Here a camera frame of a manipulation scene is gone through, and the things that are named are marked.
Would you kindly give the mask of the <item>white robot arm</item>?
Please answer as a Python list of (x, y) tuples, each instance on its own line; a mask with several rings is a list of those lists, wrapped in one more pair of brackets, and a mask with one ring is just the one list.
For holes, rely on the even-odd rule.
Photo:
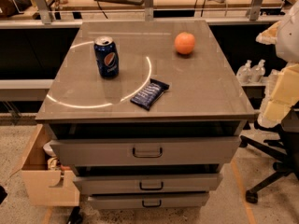
[(299, 1), (280, 21), (259, 33), (256, 41), (273, 44), (276, 55), (287, 64), (268, 78), (258, 122), (265, 127), (279, 124), (299, 102)]

